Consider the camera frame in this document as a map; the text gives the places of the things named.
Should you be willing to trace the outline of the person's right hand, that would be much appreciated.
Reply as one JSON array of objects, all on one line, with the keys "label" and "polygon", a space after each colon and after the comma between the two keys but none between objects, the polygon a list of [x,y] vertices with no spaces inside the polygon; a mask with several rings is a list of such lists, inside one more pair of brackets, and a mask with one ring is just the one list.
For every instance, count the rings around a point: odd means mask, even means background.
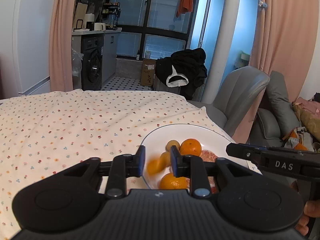
[{"label": "person's right hand", "polygon": [[[315,218],[315,223],[311,229],[310,219]],[[309,239],[319,239],[319,199],[308,200],[304,205],[303,214],[295,226],[295,230],[302,236],[308,233]]]}]

